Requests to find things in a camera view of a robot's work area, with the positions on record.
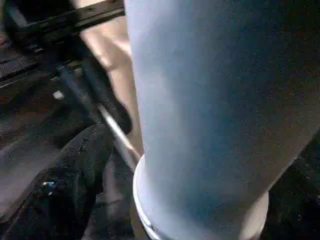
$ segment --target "metal bar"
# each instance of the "metal bar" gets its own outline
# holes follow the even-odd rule
[[[123,16],[125,8],[123,0],[101,1],[38,22],[27,22],[16,6],[10,7],[8,12],[17,23],[20,32],[31,34],[56,31],[70,25],[75,25],[76,30],[81,31],[115,17]]]

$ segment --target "metal rod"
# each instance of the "metal rod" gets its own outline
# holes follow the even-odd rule
[[[131,171],[134,173],[137,167],[138,161],[140,160],[141,156],[131,144],[127,136],[121,130],[117,122],[114,118],[108,113],[106,108],[102,104],[97,105],[99,112],[107,124],[112,130],[112,133],[115,137],[115,146],[117,147],[118,151],[121,153],[124,161],[129,166]]]

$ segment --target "black fabric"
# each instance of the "black fabric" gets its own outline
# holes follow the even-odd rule
[[[31,183],[10,220],[0,225],[3,239],[80,239],[103,189],[103,171],[112,149],[111,133],[103,125],[78,134]],[[43,182],[54,184],[43,186]]]

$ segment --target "gray surface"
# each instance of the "gray surface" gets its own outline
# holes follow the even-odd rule
[[[142,208],[172,239],[241,238],[247,210],[319,127],[319,35],[303,31],[317,18],[266,1],[125,3]]]

